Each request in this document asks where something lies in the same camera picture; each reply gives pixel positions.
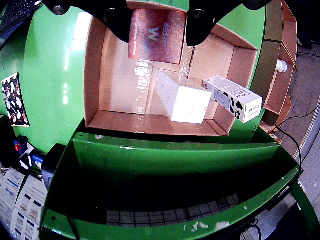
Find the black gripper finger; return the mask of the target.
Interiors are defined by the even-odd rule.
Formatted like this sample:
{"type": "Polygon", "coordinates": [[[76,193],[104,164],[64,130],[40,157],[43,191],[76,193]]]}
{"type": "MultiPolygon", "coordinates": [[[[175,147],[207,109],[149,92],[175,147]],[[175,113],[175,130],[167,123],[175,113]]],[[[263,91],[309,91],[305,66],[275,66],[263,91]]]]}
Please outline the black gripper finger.
{"type": "Polygon", "coordinates": [[[240,5],[251,11],[261,9],[270,0],[190,0],[187,12],[186,43],[195,47],[203,43],[213,27],[240,5]]]}
{"type": "Polygon", "coordinates": [[[123,42],[129,41],[132,10],[125,0],[44,0],[43,3],[58,16],[66,14],[70,7],[79,8],[103,22],[123,42]]]}

